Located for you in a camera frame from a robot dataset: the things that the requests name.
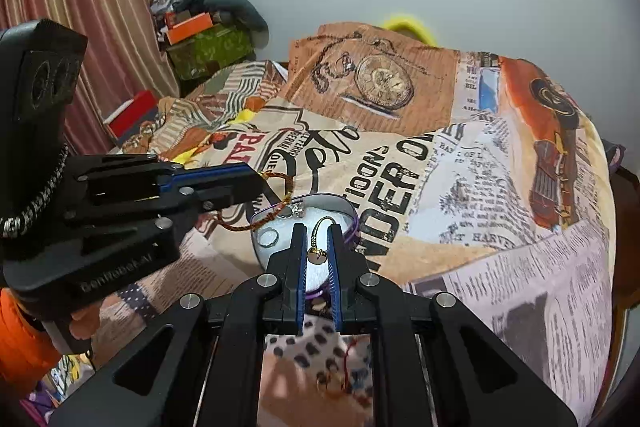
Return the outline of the orange sleeve forearm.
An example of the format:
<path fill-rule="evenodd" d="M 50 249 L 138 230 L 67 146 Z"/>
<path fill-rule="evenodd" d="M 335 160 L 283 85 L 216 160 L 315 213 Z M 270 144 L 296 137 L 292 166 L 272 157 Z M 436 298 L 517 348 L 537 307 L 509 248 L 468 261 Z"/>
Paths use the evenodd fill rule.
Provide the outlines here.
<path fill-rule="evenodd" d="M 34 329 L 9 291 L 2 289 L 1 388 L 12 398 L 25 398 L 60 358 L 50 337 Z"/>

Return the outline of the left hand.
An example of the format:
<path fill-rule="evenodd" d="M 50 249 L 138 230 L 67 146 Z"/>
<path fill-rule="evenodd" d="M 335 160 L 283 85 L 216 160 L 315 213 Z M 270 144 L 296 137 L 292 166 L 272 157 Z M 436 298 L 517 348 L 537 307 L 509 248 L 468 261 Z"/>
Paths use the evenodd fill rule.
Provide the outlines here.
<path fill-rule="evenodd" d="M 76 339 L 90 339 L 98 330 L 100 326 L 101 306 L 101 301 L 98 301 L 72 313 L 70 316 L 70 333 Z"/>

